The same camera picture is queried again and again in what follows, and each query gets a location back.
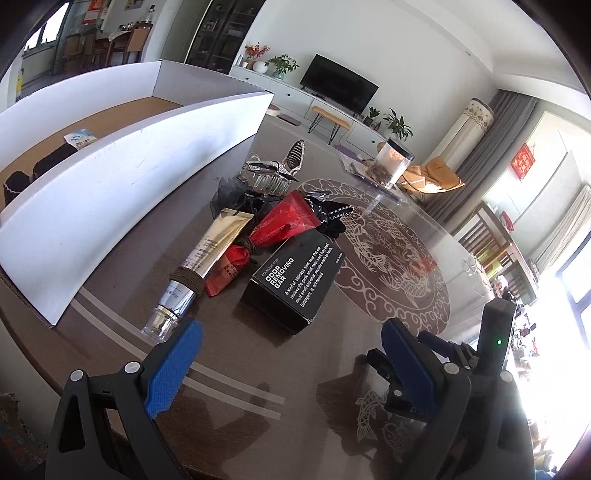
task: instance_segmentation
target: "white cabinet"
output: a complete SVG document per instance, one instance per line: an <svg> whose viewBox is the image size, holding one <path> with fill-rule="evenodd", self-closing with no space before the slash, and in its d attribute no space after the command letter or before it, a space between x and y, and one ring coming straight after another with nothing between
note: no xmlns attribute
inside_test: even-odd
<svg viewBox="0 0 591 480"><path fill-rule="evenodd" d="M300 90L297 90L289 85L285 85L281 82L272 80L272 84L269 86L275 96L273 97L273 103L288 109L290 112L297 113L298 115L305 116L306 112L310 109L312 104L312 97Z"/></svg>
<svg viewBox="0 0 591 480"><path fill-rule="evenodd" d="M257 87L262 88L263 90L269 90L273 92L271 87L271 80L270 77L266 77L264 75L260 75L257 72L253 72L252 70L242 69L240 67L232 67L230 71L230 76L244 80L245 82L250 83L251 85L256 85Z"/></svg>
<svg viewBox="0 0 591 480"><path fill-rule="evenodd" d="M348 131L343 128L340 129L336 136L336 143L342 141L346 147L351 146L353 147L352 150L363 152L373 158L378 154L378 144L385 141L384 137L376 131L371 130L370 127L363 125L361 121L341 111L337 106L333 106L324 100L300 90L296 85L290 85L269 75L236 66L230 70L230 76L256 85L263 90L273 92L275 94L273 103L285 114L299 120L302 123L301 129L308 130L311 122L316 117L316 113L312 111L312 108L319 106L351 125L351 129ZM325 141L327 141L333 127L333 122L323 119L314 130L314 135L319 138L326 137Z"/></svg>
<svg viewBox="0 0 591 480"><path fill-rule="evenodd" d="M346 140L367 155L375 157L378 154L378 144L383 142L384 138L376 131L356 122Z"/></svg>

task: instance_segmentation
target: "white vase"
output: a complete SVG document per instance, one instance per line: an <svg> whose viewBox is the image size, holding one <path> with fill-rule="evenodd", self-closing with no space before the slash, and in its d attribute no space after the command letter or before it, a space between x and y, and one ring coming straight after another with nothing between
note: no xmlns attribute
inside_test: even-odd
<svg viewBox="0 0 591 480"><path fill-rule="evenodd" d="M257 73L265 73L268 70L268 66L262 60L257 60L253 65L252 69Z"/></svg>

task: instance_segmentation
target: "red paper cutting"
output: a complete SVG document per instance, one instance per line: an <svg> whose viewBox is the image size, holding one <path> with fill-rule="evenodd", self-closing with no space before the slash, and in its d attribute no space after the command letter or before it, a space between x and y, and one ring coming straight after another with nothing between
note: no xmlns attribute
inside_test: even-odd
<svg viewBox="0 0 591 480"><path fill-rule="evenodd" d="M511 167L520 180L523 180L529 172L531 166L534 164L535 158L532 155L530 148L524 144L519 149L517 155L511 160Z"/></svg>

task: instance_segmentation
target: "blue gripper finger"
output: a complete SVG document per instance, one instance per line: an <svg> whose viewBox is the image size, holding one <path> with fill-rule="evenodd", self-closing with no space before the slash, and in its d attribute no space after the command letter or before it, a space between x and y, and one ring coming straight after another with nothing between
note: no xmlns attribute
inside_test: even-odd
<svg viewBox="0 0 591 480"><path fill-rule="evenodd" d="M431 376L432 366L425 365L421 359L430 354L441 365L435 355L431 351L420 353L426 347L398 319L389 319L382 326L382 347L413 406L425 415L435 415L437 384Z"/></svg>

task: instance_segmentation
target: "red decoration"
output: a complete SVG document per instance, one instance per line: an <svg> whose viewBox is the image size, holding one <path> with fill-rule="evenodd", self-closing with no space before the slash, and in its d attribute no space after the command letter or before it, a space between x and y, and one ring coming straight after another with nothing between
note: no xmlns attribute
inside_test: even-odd
<svg viewBox="0 0 591 480"><path fill-rule="evenodd" d="M89 12L98 12L102 7L105 0L92 0L88 6Z"/></svg>
<svg viewBox="0 0 591 480"><path fill-rule="evenodd" d="M535 158L532 155L530 148L524 144L517 152L517 155L513 157L513 160L511 160L511 167L513 167L517 177L520 180L523 180L534 162Z"/></svg>

